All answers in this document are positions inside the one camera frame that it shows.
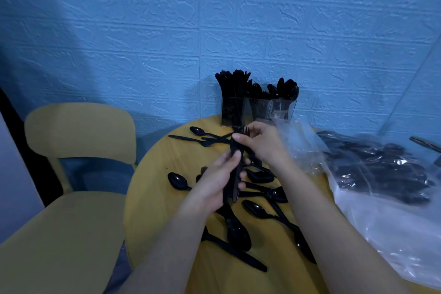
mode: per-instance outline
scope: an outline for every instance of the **yellow table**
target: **yellow table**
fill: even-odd
[[[189,130],[192,125],[216,135],[231,131],[231,128],[220,127],[220,116],[212,116],[185,124],[172,134],[198,138]],[[227,148],[226,144],[203,147],[196,142],[165,136],[147,152],[130,182],[124,211],[127,252],[133,268],[144,260],[160,230],[187,195],[187,192],[173,189],[167,174],[182,174],[189,185],[194,186],[201,167],[212,163]],[[314,180],[332,200],[325,177]],[[279,185],[277,180],[266,184],[272,188]],[[265,199],[255,201],[267,212],[275,214]],[[280,207],[288,219],[296,223],[289,205],[281,204]],[[202,242],[186,293],[328,293],[317,266],[304,258],[293,244],[290,230],[277,221],[252,217],[240,202],[235,203],[232,209],[250,233],[252,248],[249,254],[264,263],[268,272],[263,273],[244,264],[211,242]],[[210,215],[206,225],[211,234],[227,240],[227,227],[220,215]],[[417,293],[438,293],[413,283],[411,286]]]

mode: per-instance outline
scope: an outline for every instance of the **yellow chair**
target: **yellow chair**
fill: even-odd
[[[125,195],[72,192],[58,158],[110,158],[136,168],[133,119],[102,104],[51,104],[28,115],[25,135],[49,159],[64,194],[0,245],[0,293],[101,294],[124,240]]]

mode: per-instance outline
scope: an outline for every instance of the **square acrylic holder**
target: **square acrylic holder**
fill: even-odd
[[[296,103],[296,100],[244,98],[242,125],[256,120],[270,120],[274,116],[291,121]]]
[[[220,125],[223,127],[242,127],[244,98],[222,97]]]

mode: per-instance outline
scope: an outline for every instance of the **chair backrest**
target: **chair backrest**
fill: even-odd
[[[29,147],[50,158],[102,157],[136,162],[135,124],[120,108],[90,102],[50,104],[25,121]]]

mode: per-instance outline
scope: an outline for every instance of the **black plastic spoon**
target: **black plastic spoon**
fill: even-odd
[[[258,261],[256,258],[250,256],[248,253],[243,252],[239,249],[236,249],[231,244],[228,244],[225,241],[222,241],[220,238],[213,236],[208,232],[207,227],[204,228],[204,233],[202,234],[201,242],[203,241],[211,241],[214,244],[221,247],[223,250],[228,252],[229,254],[235,256],[236,258],[239,258],[244,263],[250,265],[251,267],[254,267],[255,269],[258,269],[262,272],[267,272],[268,268],[262,264],[260,261]]]
[[[221,208],[216,210],[220,216],[225,219],[228,227],[227,239],[234,247],[242,251],[250,251],[251,238],[248,230],[240,223],[239,219],[234,215],[233,210],[229,204],[223,204]]]
[[[315,258],[312,255],[311,249],[309,248],[308,243],[306,242],[306,239],[303,236],[298,226],[289,222],[288,220],[282,219],[279,216],[268,214],[266,210],[262,206],[258,205],[256,202],[252,202],[250,200],[244,200],[242,201],[242,206],[245,208],[247,212],[249,212],[251,215],[259,219],[275,219],[280,223],[286,225],[289,229],[291,229],[294,232],[295,234],[294,241],[297,247],[299,248],[299,250],[311,263],[314,264],[316,263]]]
[[[255,167],[256,169],[259,169],[265,173],[267,173],[268,175],[272,175],[273,177],[275,177],[275,175],[273,174],[273,172],[271,172],[270,169],[267,169],[266,167],[263,167],[262,165],[258,165],[254,162],[251,162],[249,165],[246,164],[246,166],[251,166],[251,167]]]
[[[274,176],[271,174],[268,174],[263,171],[251,171],[250,169],[245,169],[247,177],[253,182],[254,184],[266,184],[268,182],[274,181]]]
[[[285,191],[282,186],[277,187],[276,189],[268,189],[266,192],[249,192],[249,191],[240,191],[239,197],[248,198],[248,197],[270,197],[275,202],[280,204],[286,204],[288,199],[286,198]]]
[[[191,187],[188,186],[187,180],[178,173],[170,172],[167,175],[170,184],[179,191],[191,191]],[[248,230],[234,215],[233,210],[229,204],[223,204],[221,208],[216,210],[220,216],[225,219],[227,224],[227,239],[234,247],[242,250],[249,251],[251,248],[251,238]]]
[[[219,135],[215,135],[215,134],[211,134],[211,133],[206,133],[205,130],[203,130],[202,128],[194,127],[194,126],[190,127],[190,131],[196,136],[212,136],[212,137],[218,138],[218,139],[221,139],[221,138],[226,139],[229,135],[233,134],[233,133],[230,133],[225,136],[219,136]]]
[[[263,193],[266,193],[268,197],[273,198],[274,200],[279,199],[286,199],[285,191],[283,190],[282,186],[276,187],[274,189],[265,187],[258,184],[253,184],[252,182],[245,182],[245,186],[250,189],[256,189],[257,191],[261,191]]]
[[[213,141],[202,141],[202,140],[198,140],[196,138],[185,137],[185,136],[178,136],[178,135],[168,135],[168,137],[175,138],[177,140],[198,142],[200,145],[202,145],[204,147],[210,147],[210,146],[212,146],[215,143],[223,143],[222,141],[214,140],[214,139],[213,139]]]
[[[203,140],[203,141],[214,141],[216,143],[230,144],[230,140],[227,139],[227,138],[201,137],[201,140]]]
[[[187,180],[180,174],[170,172],[167,174],[167,178],[173,188],[179,191],[191,191],[191,187],[188,185]]]

